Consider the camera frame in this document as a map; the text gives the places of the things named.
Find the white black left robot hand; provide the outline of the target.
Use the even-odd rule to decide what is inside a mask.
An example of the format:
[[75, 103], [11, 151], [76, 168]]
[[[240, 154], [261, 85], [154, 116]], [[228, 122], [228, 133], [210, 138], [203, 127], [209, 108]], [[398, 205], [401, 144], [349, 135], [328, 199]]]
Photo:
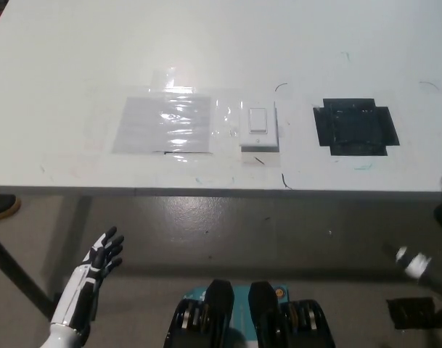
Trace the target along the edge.
[[95, 319], [98, 296], [106, 277], [122, 263], [124, 236], [116, 236], [113, 226], [103, 233], [75, 267], [57, 303], [51, 323], [67, 326], [79, 333]]

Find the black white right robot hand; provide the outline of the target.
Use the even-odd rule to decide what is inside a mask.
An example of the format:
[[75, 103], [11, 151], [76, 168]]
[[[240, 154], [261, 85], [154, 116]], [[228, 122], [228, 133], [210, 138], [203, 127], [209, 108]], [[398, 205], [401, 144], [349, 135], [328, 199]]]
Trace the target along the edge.
[[382, 250], [408, 277], [416, 281], [423, 277], [431, 261], [430, 257], [420, 252], [413, 252], [407, 246], [383, 244]]

